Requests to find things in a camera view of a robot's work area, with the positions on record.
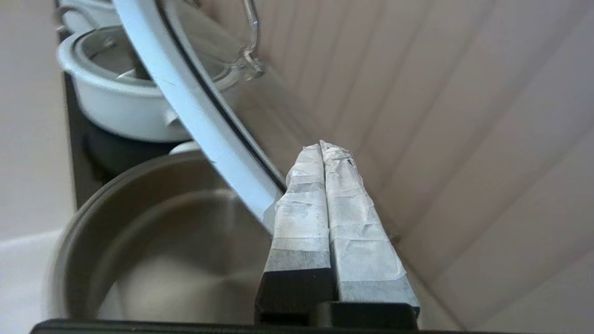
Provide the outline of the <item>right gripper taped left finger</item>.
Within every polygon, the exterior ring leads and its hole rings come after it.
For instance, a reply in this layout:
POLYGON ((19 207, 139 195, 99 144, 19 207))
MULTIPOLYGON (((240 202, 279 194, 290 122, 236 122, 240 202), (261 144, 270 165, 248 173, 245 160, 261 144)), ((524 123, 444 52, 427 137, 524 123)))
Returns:
POLYGON ((274 207, 274 233, 254 302, 256 325, 308 325, 335 299, 320 144, 304 147, 274 207))

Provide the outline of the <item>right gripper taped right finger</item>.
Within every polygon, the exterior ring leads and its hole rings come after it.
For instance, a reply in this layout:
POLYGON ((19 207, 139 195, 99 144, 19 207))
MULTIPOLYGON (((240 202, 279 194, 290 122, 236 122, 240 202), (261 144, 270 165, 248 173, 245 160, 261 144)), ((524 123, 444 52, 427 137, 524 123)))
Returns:
POLYGON ((321 141, 329 216, 329 245, 339 300, 419 302, 350 151, 321 141))

